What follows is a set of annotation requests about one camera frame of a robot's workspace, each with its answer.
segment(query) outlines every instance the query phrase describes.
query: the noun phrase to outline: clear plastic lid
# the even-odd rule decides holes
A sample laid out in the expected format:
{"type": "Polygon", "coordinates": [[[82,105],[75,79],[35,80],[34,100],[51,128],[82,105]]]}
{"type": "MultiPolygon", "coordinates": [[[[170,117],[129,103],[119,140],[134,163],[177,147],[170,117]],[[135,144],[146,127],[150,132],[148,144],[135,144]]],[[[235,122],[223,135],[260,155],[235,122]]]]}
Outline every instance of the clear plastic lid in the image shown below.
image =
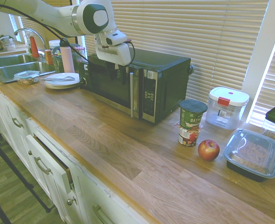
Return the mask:
{"type": "Polygon", "coordinates": [[[275,140],[246,129],[238,129],[229,140],[224,156],[251,173],[275,177],[275,140]]]}
{"type": "Polygon", "coordinates": [[[40,74],[39,71],[22,71],[14,75],[14,80],[19,80],[20,78],[22,79],[28,79],[28,78],[34,78],[38,77],[40,74]]]}

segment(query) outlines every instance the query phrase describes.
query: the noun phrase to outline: microwave handle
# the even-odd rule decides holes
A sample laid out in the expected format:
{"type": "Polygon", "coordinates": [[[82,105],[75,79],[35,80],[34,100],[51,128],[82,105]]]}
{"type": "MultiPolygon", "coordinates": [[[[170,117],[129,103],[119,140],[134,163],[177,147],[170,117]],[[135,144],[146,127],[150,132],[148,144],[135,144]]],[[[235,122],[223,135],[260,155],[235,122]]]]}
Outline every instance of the microwave handle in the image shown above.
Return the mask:
{"type": "Polygon", "coordinates": [[[130,72],[130,109],[131,117],[134,116],[134,104],[133,104],[133,72],[130,72]]]}

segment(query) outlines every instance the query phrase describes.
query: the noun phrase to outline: red apple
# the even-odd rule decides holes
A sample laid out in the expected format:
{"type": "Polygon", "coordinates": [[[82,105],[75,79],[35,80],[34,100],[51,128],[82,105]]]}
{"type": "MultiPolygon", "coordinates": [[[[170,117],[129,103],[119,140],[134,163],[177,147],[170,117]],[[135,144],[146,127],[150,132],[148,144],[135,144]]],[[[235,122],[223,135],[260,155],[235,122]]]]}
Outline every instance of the red apple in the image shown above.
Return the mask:
{"type": "Polygon", "coordinates": [[[219,154],[219,145],[213,140],[204,140],[198,145],[198,154],[203,160],[212,161],[219,154]]]}

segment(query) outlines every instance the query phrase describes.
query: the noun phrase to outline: stainless steel sink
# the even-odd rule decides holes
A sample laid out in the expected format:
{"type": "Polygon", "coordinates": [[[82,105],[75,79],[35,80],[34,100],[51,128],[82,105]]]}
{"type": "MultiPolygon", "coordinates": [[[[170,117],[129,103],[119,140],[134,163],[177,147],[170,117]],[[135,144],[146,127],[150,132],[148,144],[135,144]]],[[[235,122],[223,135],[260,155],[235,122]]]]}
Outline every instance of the stainless steel sink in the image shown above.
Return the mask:
{"type": "Polygon", "coordinates": [[[26,54],[3,56],[3,57],[0,57],[0,67],[14,65],[14,64],[23,64],[28,62],[36,62],[36,61],[37,59],[26,54]]]}
{"type": "Polygon", "coordinates": [[[23,71],[39,71],[40,76],[55,72],[44,59],[33,58],[28,54],[0,57],[0,82],[11,83],[14,75],[23,71]]]}
{"type": "Polygon", "coordinates": [[[31,62],[26,64],[0,67],[0,75],[7,79],[13,79],[14,74],[22,71],[39,71],[40,76],[42,76],[53,73],[54,68],[45,62],[31,62]]]}

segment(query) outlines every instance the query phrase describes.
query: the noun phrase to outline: white lid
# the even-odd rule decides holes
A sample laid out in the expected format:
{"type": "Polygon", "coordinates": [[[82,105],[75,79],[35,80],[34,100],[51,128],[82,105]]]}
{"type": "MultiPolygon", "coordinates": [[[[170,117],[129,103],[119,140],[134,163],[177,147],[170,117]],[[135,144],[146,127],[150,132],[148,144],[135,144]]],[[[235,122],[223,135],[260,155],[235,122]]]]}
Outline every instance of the white lid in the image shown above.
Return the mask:
{"type": "Polygon", "coordinates": [[[216,101],[218,101],[219,98],[228,99],[229,105],[232,106],[244,106],[249,100],[248,94],[225,87],[214,88],[210,91],[209,97],[216,101]]]}
{"type": "Polygon", "coordinates": [[[60,40],[49,41],[49,46],[59,47],[60,40]]]}

